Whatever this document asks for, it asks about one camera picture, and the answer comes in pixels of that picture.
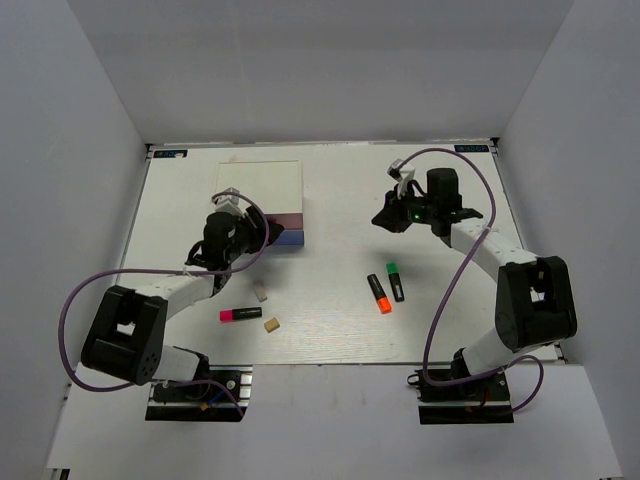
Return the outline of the purple blue drawer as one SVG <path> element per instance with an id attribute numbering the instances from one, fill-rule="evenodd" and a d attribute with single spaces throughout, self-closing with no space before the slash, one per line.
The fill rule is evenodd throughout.
<path id="1" fill-rule="evenodd" d="M 303 230 L 284 230 L 272 243 L 273 246 L 303 247 L 305 234 Z"/>

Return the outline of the pink drawer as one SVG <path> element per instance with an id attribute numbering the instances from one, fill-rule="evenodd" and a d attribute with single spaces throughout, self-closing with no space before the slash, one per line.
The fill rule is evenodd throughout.
<path id="1" fill-rule="evenodd" d="M 304 216 L 302 213 L 269 214 L 267 219 L 281 225 L 285 230 L 304 229 Z"/>

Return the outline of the green cap black highlighter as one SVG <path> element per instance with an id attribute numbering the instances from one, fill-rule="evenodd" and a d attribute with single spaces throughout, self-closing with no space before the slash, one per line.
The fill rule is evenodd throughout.
<path id="1" fill-rule="evenodd" d="M 397 264 L 394 262 L 387 263 L 386 270 L 394 300 L 396 302 L 404 302 L 405 294 Z"/>

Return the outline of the orange cap black highlighter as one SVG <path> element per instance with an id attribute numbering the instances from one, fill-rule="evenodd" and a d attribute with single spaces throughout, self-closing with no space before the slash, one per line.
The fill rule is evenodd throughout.
<path id="1" fill-rule="evenodd" d="M 391 303 L 379 281 L 376 274 L 369 274 L 367 276 L 367 282 L 374 296 L 379 311 L 382 314 L 388 314 L 392 311 Z"/>

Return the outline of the pink cap black highlighter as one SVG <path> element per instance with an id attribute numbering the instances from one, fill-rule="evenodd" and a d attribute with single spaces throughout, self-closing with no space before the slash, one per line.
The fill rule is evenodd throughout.
<path id="1" fill-rule="evenodd" d="M 219 312 L 219 321 L 221 323 L 233 323 L 237 321 L 258 319 L 261 318 L 262 315 L 263 311 L 261 307 L 221 310 Z"/>

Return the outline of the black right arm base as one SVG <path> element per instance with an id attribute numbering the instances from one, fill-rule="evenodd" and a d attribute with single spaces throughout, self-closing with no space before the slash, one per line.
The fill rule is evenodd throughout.
<path id="1" fill-rule="evenodd" d="M 510 391 L 503 373 L 452 387 L 428 384 L 418 369 L 407 377 L 417 390 L 421 425 L 489 425 L 514 422 Z"/>

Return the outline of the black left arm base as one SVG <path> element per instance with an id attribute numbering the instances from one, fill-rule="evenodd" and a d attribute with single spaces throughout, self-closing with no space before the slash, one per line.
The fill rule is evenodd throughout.
<path id="1" fill-rule="evenodd" d="M 214 384 L 151 386 L 146 421 L 237 423 L 250 403 L 253 367 L 211 367 L 205 375 Z"/>

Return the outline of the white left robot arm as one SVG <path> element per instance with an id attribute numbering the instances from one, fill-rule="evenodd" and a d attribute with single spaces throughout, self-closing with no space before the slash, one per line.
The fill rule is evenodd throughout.
<path id="1" fill-rule="evenodd" d="M 137 289 L 115 285 L 105 292 L 81 351 L 83 366 L 135 385 L 176 382 L 188 398 L 199 399 L 211 387 L 205 357 L 164 343 L 169 319 L 219 293 L 232 264 L 274 243 L 284 227 L 264 220 L 254 208 L 241 216 L 213 213 L 203 238 L 190 249 L 186 264 L 198 270 L 169 275 Z"/>

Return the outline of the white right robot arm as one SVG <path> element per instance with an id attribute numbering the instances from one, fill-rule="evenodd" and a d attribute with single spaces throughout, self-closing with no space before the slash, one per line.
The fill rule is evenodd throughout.
<path id="1" fill-rule="evenodd" d="M 522 249 L 493 229 L 491 221 L 462 204 L 459 180 L 451 168 L 427 173 L 420 188 L 413 167 L 392 166 L 396 186 L 385 195 L 375 226 L 402 233 L 412 224 L 425 224 L 449 248 L 475 263 L 496 284 L 493 327 L 475 343 L 460 349 L 451 362 L 448 380 L 461 397 L 484 391 L 488 377 L 519 358 L 573 337 L 578 328 L 568 266 L 558 256 L 542 257 Z"/>

